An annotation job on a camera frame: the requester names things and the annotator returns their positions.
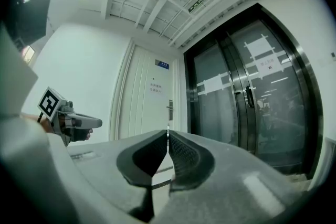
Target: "metal door frame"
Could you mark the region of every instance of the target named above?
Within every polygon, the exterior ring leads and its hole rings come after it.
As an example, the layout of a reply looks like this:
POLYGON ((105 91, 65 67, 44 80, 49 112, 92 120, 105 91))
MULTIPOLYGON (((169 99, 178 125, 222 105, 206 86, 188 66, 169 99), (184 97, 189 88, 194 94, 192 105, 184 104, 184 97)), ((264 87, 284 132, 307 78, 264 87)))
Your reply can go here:
POLYGON ((232 72, 236 71, 237 75, 239 73, 239 70, 236 68, 230 68, 228 66, 227 58, 232 58, 232 61, 234 61, 234 58, 229 55, 225 55, 223 46, 219 44, 220 39, 216 38, 213 35, 208 35, 205 38, 203 38, 200 42, 197 43, 197 45, 193 46, 192 49, 188 50, 184 54, 184 62, 186 66, 186 88, 187 88, 187 111, 188 111, 188 132, 193 133, 196 135, 199 135, 201 133, 200 130, 200 114, 199 114, 199 104, 198 104, 198 90, 197 90, 197 79, 196 79, 196 71, 195 71, 195 64, 194 64, 194 58, 200 55, 201 53, 205 52, 206 50, 210 49, 213 46, 217 46, 222 54, 223 57, 223 63, 226 66, 227 70, 229 71, 229 80, 231 85, 231 92, 235 103, 235 109, 234 114, 236 115, 237 119, 237 125, 238 125, 238 145, 241 148, 244 148, 245 150, 250 151, 251 153, 255 153, 256 144, 254 143, 252 146, 249 143, 249 140, 251 139, 251 135, 248 135, 248 129, 246 130, 246 134, 241 132, 241 120, 242 117, 246 118, 246 127, 248 128, 248 113, 247 108, 244 110, 239 109, 239 106, 237 102, 241 98, 243 98, 244 105, 247 106, 245 103, 244 98, 244 89, 243 86, 241 89, 237 89, 237 91, 241 91, 242 95, 237 96, 234 92, 234 86, 233 86, 233 77, 232 72))
POLYGON ((197 86, 192 83, 193 80, 196 81, 196 78, 194 75, 195 68, 193 58, 191 56, 195 55, 196 52, 199 52, 198 54, 200 54, 202 51, 211 47, 213 45, 211 44, 211 40, 215 40, 218 34, 223 35, 227 28, 241 29, 256 20, 261 20, 261 22, 279 41, 292 62, 297 75, 303 97, 307 122, 304 157, 300 172, 305 173, 307 178, 311 179, 315 173, 319 160, 323 137, 322 101, 317 80, 307 56, 295 40, 294 36, 273 14, 259 4, 255 4, 231 18, 184 53, 187 86, 188 131, 191 133, 200 133, 194 126, 195 122, 199 122, 200 118, 199 114, 197 118, 197 113, 195 113, 195 111, 199 111, 198 95, 197 86))
POLYGON ((246 102, 244 93, 246 93, 246 96, 249 94, 246 91, 246 86, 248 86, 252 92, 252 103, 257 104, 256 98, 254 96, 253 87, 251 87, 252 83, 251 80, 248 77, 247 70, 245 69, 241 56, 239 55, 238 50, 232 43, 230 36, 228 33, 225 33, 223 35, 223 32, 221 32, 221 35, 216 35, 217 42, 219 43, 220 40, 222 40, 220 49, 222 51, 223 57, 226 60, 226 64, 228 66, 229 61, 233 61, 234 68, 228 67, 228 70, 230 71, 230 76, 233 81, 235 81, 235 78, 233 78, 233 71, 237 70, 237 79, 239 80, 239 84, 241 87, 239 87, 239 91, 241 90, 242 95, 234 95, 234 99, 236 100, 236 105, 238 106, 238 102, 241 102, 240 107, 238 107, 238 115, 241 113, 246 114, 246 127, 247 127, 247 134, 246 137, 243 137, 244 134, 240 133, 239 135, 242 136, 242 139, 246 139, 246 145, 240 144, 240 147, 246 149, 252 154, 256 153, 256 147, 258 144, 257 141, 257 123, 256 123, 256 106, 250 107, 248 104, 248 101, 246 102))

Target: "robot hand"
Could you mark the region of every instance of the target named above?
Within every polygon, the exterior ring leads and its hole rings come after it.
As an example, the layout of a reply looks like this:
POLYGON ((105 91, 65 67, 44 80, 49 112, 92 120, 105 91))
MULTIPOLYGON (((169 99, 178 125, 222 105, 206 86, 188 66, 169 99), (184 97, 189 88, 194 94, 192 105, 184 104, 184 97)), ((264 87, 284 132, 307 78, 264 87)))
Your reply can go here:
POLYGON ((66 146, 70 142, 87 140, 93 128, 102 126, 102 120, 75 113, 73 106, 71 101, 49 87, 38 105, 41 114, 45 114, 52 130, 62 137, 66 146))

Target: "glass door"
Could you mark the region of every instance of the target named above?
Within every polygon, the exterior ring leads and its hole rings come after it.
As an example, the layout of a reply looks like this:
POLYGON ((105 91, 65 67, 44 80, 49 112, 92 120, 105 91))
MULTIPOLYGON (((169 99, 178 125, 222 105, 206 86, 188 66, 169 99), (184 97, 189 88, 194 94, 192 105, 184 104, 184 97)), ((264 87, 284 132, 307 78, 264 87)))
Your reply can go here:
POLYGON ((253 86, 257 104, 256 155, 273 167, 300 166, 306 137, 305 106, 288 55, 261 20, 233 29, 229 36, 253 86))
POLYGON ((255 154, 256 118, 250 83, 228 38, 210 37, 189 51, 191 133, 240 146, 255 154))
POLYGON ((238 145, 237 106, 232 81, 215 40, 193 57, 195 100, 199 118, 193 133, 238 145))
POLYGON ((244 148, 282 173, 312 175, 319 95, 296 55, 260 6, 210 33, 184 55, 188 131, 244 148))

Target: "cable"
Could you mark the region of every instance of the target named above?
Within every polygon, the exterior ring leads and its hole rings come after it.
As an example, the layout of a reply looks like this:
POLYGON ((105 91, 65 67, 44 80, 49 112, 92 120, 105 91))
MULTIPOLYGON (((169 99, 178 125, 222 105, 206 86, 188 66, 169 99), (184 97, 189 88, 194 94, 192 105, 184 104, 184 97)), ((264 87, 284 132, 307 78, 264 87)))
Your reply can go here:
POLYGON ((37 122, 40 122, 40 121, 41 121, 42 116, 43 116, 43 112, 40 113, 40 116, 38 117, 37 122))

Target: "black object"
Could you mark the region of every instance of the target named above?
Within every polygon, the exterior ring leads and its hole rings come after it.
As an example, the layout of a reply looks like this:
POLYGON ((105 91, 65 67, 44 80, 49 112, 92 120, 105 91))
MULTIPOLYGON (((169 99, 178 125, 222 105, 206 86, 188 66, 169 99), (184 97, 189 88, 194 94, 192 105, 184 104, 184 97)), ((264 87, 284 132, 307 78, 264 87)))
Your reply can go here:
POLYGON ((46 35, 50 0, 11 0, 7 31, 19 51, 46 35))
POLYGON ((171 192, 197 188, 215 168, 215 159, 209 150, 174 131, 170 132, 169 155, 176 177, 171 182, 171 192))
POLYGON ((44 114, 51 117, 52 113, 54 112, 57 104, 59 102, 59 99, 51 92, 47 91, 45 95, 43 96, 41 103, 38 105, 39 108, 41 108, 44 112, 44 114))
POLYGON ((71 136, 71 141, 84 141, 87 138, 89 129, 65 129, 64 134, 71 136))
POLYGON ((250 86, 246 87, 246 95, 247 95, 247 104, 250 108, 254 108, 254 101, 252 96, 252 90, 250 86))
POLYGON ((43 112, 40 113, 40 116, 38 117, 37 122, 40 122, 40 121, 41 121, 42 116, 43 116, 43 112))
POLYGON ((149 222, 154 217, 152 201, 152 177, 159 169, 167 153, 167 131, 141 141, 123 150, 117 158, 117 167, 123 177, 133 186, 146 189, 141 206, 133 208, 129 214, 149 222))

